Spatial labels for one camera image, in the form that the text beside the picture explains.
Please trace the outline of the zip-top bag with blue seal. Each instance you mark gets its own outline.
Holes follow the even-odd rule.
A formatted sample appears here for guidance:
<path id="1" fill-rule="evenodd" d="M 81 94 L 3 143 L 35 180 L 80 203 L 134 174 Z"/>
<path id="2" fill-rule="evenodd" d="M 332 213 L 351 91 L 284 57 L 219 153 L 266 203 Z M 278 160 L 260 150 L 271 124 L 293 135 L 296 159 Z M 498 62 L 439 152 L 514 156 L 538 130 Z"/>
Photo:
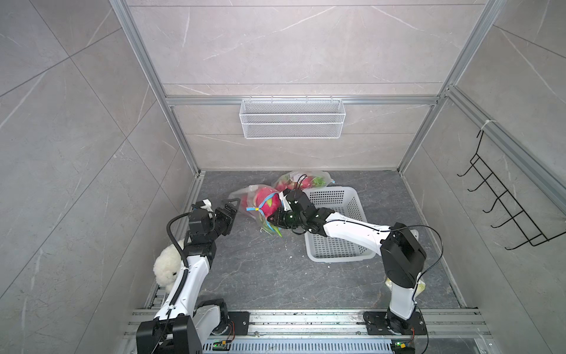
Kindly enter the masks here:
<path id="1" fill-rule="evenodd" d="M 228 198 L 240 199 L 239 211 L 253 218 L 261 230 L 272 236 L 282 236 L 280 228 L 268 221 L 282 205 L 279 191 L 265 184 L 254 184 L 230 193 Z"/>

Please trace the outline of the zip-top bag with dragon fruit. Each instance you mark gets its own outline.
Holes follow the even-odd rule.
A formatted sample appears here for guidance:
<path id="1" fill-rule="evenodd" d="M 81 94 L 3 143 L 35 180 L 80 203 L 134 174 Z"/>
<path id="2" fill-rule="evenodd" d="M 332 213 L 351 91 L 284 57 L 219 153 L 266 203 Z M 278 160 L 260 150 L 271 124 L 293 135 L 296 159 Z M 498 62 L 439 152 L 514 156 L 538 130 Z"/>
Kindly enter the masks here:
<path id="1" fill-rule="evenodd" d="M 281 192 L 286 189 L 322 188 L 334 183 L 330 174 L 325 171 L 291 171 L 280 176 L 272 187 Z"/>

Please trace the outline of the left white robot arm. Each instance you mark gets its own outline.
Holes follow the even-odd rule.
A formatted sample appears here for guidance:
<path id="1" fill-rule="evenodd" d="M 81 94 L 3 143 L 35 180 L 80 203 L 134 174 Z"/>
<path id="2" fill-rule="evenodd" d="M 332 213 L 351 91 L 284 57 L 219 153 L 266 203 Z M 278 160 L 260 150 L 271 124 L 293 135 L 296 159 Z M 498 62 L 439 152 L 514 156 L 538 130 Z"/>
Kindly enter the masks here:
<path id="1" fill-rule="evenodd" d="M 165 304 L 136 332 L 138 353 L 202 353 L 209 336 L 227 336 L 225 346 L 237 335 L 224 299 L 197 304 L 198 295 L 216 254 L 215 241 L 230 234 L 240 199 L 227 199 L 212 210 L 210 200 L 192 205 L 189 212 L 175 216 L 167 235 L 181 258 L 181 266 Z"/>

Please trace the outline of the pink dragon fruit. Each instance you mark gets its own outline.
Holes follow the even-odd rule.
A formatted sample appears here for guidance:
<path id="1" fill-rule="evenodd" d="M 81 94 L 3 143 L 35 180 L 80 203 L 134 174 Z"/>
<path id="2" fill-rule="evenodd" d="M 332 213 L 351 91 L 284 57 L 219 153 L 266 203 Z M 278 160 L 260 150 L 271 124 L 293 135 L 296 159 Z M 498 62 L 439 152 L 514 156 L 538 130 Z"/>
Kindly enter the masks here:
<path id="1" fill-rule="evenodd" d="M 278 208 L 281 202 L 279 200 L 279 191 L 272 187 L 261 187 L 256 192 L 254 197 L 254 210 L 259 212 L 265 218 L 272 215 Z"/>

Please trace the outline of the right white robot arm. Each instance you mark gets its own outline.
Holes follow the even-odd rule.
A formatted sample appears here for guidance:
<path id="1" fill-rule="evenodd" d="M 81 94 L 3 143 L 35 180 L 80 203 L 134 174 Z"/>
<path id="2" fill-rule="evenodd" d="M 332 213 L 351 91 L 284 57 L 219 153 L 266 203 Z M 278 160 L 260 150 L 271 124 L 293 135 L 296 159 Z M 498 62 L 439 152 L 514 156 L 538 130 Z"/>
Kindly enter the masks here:
<path id="1" fill-rule="evenodd" d="M 415 297 L 427 258 L 425 250 L 409 227 L 369 224 L 346 217 L 333 209 L 317 208 L 303 190 L 279 194 L 281 206 L 268 216 L 268 222 L 283 229 L 301 229 L 323 237 L 355 243 L 380 255 L 391 281 L 391 300 L 386 324 L 392 333 L 409 329 L 415 314 Z"/>

